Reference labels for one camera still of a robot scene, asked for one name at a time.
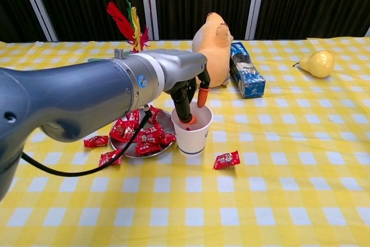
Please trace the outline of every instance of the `metal plate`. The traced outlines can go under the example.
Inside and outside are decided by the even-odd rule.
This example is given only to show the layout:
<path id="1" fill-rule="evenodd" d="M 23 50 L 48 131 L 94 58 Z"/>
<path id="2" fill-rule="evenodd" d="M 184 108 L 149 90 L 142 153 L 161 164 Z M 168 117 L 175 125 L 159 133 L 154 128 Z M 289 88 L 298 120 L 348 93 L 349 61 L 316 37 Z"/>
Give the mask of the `metal plate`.
<path id="1" fill-rule="evenodd" d="M 144 112 L 143 109 L 140 109 L 139 111 L 140 111 L 140 121 L 141 121 L 145 116 L 145 112 Z M 121 119 L 124 120 L 124 121 L 127 121 L 126 116 L 123 116 Z M 110 130 L 113 129 L 116 122 L 117 121 L 115 121 L 113 123 Z M 175 134 L 175 127 L 173 126 L 170 113 L 161 109 L 161 112 L 159 112 L 158 115 L 157 115 L 157 122 L 158 122 L 158 124 L 161 125 L 161 127 L 163 128 L 163 130 L 165 132 L 176 135 Z M 152 126 L 153 126 L 152 124 L 146 123 L 145 126 L 144 126 L 144 129 L 152 127 Z M 109 137 L 109 142 L 110 142 L 112 148 L 114 148 L 115 150 L 124 148 L 124 146 L 126 145 L 126 143 L 122 143 L 118 140 L 115 140 L 112 137 Z M 130 158 L 148 158 L 148 157 L 158 156 L 159 154 L 168 150 L 175 142 L 176 141 L 173 141 L 168 146 L 166 146 L 165 148 L 162 148 L 159 152 L 148 154 L 147 156 L 138 156 L 135 152 L 135 147 L 137 146 L 137 143 L 131 143 L 130 147 L 128 147 L 128 149 L 126 150 L 126 152 L 124 152 L 123 155 L 126 156 L 126 157 L 130 157 Z"/>

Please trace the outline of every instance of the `yellow feather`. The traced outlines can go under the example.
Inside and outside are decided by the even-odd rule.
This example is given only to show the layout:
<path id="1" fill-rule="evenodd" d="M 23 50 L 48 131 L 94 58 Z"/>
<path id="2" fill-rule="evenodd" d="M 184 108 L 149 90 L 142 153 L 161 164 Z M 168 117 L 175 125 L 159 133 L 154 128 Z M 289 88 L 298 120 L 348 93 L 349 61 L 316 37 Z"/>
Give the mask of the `yellow feather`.
<path id="1" fill-rule="evenodd" d="M 134 23 L 134 48 L 137 51 L 141 51 L 141 31 L 140 31 L 140 22 L 138 15 L 136 14 L 136 7 L 131 8 L 131 17 L 132 17 L 132 22 Z"/>

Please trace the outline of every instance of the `table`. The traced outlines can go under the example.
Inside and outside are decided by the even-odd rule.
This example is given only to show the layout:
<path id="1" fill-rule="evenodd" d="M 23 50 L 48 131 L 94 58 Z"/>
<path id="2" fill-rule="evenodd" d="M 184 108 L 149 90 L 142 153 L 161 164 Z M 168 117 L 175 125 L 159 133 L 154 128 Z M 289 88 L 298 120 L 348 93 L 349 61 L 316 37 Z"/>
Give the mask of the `table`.
<path id="1" fill-rule="evenodd" d="M 205 154 L 176 148 L 124 159 L 95 175 L 51 176 L 20 161 L 0 203 L 0 244 L 9 246 L 370 246 L 370 38 L 242 41 L 267 83 L 241 99 L 234 82 L 210 92 Z M 113 56 L 125 42 L 0 44 L 0 67 L 41 69 Z M 190 50 L 189 41 L 150 48 Z M 316 79 L 293 68 L 333 51 L 335 72 Z M 168 95 L 153 105 L 172 110 Z M 110 125 L 93 135 L 104 135 Z M 35 130 L 25 151 L 64 171 L 96 167 L 104 147 L 56 142 Z M 238 150 L 241 164 L 212 170 Z"/>

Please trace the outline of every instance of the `orange gripper tip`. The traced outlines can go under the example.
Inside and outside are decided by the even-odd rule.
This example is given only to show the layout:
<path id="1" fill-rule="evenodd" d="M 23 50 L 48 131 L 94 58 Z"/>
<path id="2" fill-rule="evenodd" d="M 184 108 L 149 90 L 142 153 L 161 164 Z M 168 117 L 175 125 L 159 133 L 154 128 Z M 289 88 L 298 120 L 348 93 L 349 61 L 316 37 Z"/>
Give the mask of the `orange gripper tip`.
<path id="1" fill-rule="evenodd" d="M 190 122 L 186 124 L 196 124 L 197 122 L 198 122 L 198 119 L 194 115 L 192 115 Z"/>
<path id="2" fill-rule="evenodd" d="M 197 102 L 197 105 L 199 108 L 202 108 L 203 106 L 205 106 L 206 101 L 207 101 L 208 92 L 209 92 L 209 89 L 199 88 L 198 102 Z"/>

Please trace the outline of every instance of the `blue ring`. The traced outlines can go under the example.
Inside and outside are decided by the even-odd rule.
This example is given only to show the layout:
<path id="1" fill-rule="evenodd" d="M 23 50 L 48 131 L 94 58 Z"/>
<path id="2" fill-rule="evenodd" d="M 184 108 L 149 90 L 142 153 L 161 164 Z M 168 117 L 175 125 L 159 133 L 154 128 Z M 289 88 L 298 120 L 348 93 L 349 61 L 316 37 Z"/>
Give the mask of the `blue ring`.
<path id="1" fill-rule="evenodd" d="M 147 86 L 147 80 L 146 77 L 143 75 L 138 76 L 138 83 L 141 88 L 145 88 Z"/>
<path id="2" fill-rule="evenodd" d="M 179 150 L 181 150 L 181 151 L 182 151 L 183 153 L 185 153 L 185 154 L 198 154 L 198 153 L 202 152 L 202 151 L 204 150 L 204 148 L 206 148 L 206 146 L 204 146 L 204 147 L 203 147 L 203 149 L 201 149 L 200 151 L 195 152 L 195 153 L 185 152 L 185 151 L 184 151 L 184 150 L 182 150 L 180 147 L 179 147 Z"/>

